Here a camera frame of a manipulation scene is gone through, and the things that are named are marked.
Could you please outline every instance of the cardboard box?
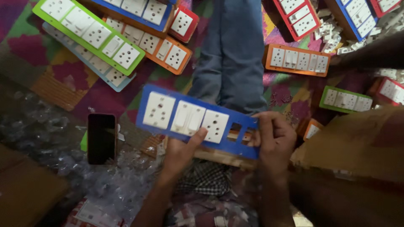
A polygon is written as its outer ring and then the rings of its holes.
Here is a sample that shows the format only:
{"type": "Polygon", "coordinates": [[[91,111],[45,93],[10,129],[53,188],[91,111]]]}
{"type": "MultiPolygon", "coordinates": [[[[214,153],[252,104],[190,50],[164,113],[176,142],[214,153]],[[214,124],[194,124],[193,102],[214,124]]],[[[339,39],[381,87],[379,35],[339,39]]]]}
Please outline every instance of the cardboard box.
{"type": "Polygon", "coordinates": [[[383,106],[331,121],[292,156],[296,165],[404,182],[404,107],[383,106]]]}
{"type": "Polygon", "coordinates": [[[34,226],[68,188],[66,180],[0,144],[1,226],[34,226]]]}

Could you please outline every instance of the plastic wrap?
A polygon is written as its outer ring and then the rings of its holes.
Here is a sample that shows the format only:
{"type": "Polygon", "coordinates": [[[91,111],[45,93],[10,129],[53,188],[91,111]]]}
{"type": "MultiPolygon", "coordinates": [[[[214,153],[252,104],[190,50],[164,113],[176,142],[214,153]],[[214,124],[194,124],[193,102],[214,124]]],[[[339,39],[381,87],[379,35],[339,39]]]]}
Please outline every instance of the plastic wrap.
{"type": "Polygon", "coordinates": [[[153,185],[158,162],[120,142],[115,164],[91,166],[79,149],[84,123],[72,125],[69,113],[35,94],[16,92],[13,98],[21,102],[22,116],[0,117],[2,142],[65,177],[72,187],[67,199],[86,195],[109,215],[131,223],[153,185]]]}

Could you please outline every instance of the black phone screen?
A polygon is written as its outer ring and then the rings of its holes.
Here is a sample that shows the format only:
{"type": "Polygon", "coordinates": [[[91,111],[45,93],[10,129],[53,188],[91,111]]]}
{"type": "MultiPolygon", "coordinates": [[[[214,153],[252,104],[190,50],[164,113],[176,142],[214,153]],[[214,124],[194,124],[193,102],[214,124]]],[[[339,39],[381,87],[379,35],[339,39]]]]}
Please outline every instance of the black phone screen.
{"type": "Polygon", "coordinates": [[[88,116],[87,158],[91,165],[115,159],[115,116],[92,113],[88,116]]]}

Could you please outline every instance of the checkered cloth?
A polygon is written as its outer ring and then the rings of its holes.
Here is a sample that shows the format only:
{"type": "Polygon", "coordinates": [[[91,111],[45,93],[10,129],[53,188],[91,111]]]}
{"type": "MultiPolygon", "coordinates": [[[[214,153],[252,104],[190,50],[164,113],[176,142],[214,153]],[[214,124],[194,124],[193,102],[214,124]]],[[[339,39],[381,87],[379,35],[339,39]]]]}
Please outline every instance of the checkered cloth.
{"type": "Polygon", "coordinates": [[[196,158],[178,181],[175,194],[223,195],[230,187],[230,166],[196,158]]]}

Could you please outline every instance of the blue jeans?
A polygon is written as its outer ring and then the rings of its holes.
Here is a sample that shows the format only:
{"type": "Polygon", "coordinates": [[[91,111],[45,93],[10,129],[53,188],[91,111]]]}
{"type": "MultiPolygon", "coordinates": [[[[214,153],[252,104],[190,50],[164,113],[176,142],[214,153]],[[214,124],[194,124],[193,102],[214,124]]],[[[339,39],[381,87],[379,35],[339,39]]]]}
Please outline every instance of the blue jeans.
{"type": "Polygon", "coordinates": [[[267,110],[260,0],[215,0],[189,96],[247,115],[267,110]]]}

